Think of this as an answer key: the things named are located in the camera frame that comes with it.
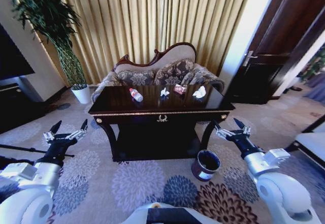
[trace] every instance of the floor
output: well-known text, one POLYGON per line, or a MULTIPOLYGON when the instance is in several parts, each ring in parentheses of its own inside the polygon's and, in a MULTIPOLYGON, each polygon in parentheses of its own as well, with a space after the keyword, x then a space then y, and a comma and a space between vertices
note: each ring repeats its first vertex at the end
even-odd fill
MULTIPOLYGON (((266 105, 235 104, 236 110, 221 126, 235 129, 235 117, 251 126, 252 142, 264 150, 286 147, 296 134, 325 114, 322 104, 302 97, 309 88, 300 86, 303 91, 289 91, 266 105)), ((220 157, 221 168, 212 181, 203 183, 192 175, 192 159, 112 162, 104 131, 87 114, 91 104, 79 104, 68 90, 56 105, 57 109, 46 116, 0 135, 3 144, 46 150, 42 133, 53 124, 62 120, 59 132, 70 133, 88 119, 88 134, 67 151, 76 156, 65 160, 48 223, 120 223, 137 207, 154 201, 194 207, 223 223, 271 223, 238 149, 214 133, 208 148, 220 157)), ((206 125, 197 124, 199 137, 206 125)), ((29 160, 42 156, 5 149, 1 149, 1 155, 29 160)), ((282 163, 281 171, 309 190, 313 207, 325 222, 324 172, 299 151, 282 163)), ((15 191, 15 184, 0 179, 2 198, 15 191)))

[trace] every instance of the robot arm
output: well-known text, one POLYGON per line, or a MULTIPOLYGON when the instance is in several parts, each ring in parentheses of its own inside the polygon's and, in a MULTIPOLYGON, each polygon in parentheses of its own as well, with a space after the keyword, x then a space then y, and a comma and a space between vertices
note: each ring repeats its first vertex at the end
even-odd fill
POLYGON ((44 157, 34 166, 28 163, 9 164, 0 175, 18 182, 24 190, 11 195, 0 204, 0 223, 42 224, 48 219, 53 206, 52 197, 58 187, 58 173, 63 166, 64 155, 69 146, 84 137, 87 120, 81 129, 71 134, 56 134, 61 121, 44 133, 50 144, 44 157))
POLYGON ((248 139, 250 128, 237 119, 235 122, 240 130, 221 129, 215 121, 216 134, 234 142, 241 151, 241 157, 248 165, 248 174, 255 182, 259 196, 268 205, 274 223, 321 223, 306 188, 294 178, 277 172, 278 164, 290 154, 284 149, 271 149, 265 154, 248 139))

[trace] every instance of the wooden table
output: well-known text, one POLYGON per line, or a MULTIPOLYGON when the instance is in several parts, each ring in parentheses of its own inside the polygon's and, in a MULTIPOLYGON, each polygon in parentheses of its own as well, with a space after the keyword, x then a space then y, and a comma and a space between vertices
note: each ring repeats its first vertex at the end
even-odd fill
POLYGON ((127 86, 105 87, 89 110, 111 144, 113 161, 144 159, 194 158, 206 149, 214 124, 206 127, 202 140, 194 130, 198 121, 221 122, 234 109, 212 86, 207 94, 196 99, 193 93, 200 85, 188 85, 185 94, 173 91, 173 85, 134 86, 143 95, 135 101, 127 86), (160 97, 166 87, 170 94, 160 97), (112 124, 118 124, 116 139, 112 124))

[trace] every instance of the table leg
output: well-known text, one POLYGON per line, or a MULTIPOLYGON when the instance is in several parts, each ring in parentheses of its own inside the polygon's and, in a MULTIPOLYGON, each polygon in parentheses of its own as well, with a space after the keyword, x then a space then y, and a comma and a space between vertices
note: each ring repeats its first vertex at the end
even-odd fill
POLYGON ((102 129, 104 129, 108 140, 110 141, 110 145, 111 145, 111 150, 112 150, 112 155, 113 155, 113 160, 116 157, 116 152, 115 149, 117 147, 117 143, 116 143, 116 138, 115 138, 115 133, 111 127, 110 124, 99 124, 99 126, 102 127, 102 129))
POLYGON ((204 133, 203 133, 203 136, 202 136, 202 141, 201 141, 201 147, 200 147, 200 150, 202 149, 207 149, 208 147, 208 142, 209 142, 209 139, 210 139, 210 136, 211 136, 211 133, 214 129, 214 125, 215 123, 213 121, 211 121, 207 127, 205 128, 204 130, 204 133))

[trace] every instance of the gold curtain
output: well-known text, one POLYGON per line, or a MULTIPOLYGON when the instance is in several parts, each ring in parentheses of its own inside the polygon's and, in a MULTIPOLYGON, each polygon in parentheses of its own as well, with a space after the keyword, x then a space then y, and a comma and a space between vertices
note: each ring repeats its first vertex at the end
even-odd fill
POLYGON ((197 62, 217 73, 244 0, 65 0, 80 15, 73 48, 87 82, 96 84, 129 54, 150 62, 154 49, 177 42, 197 49, 197 62))

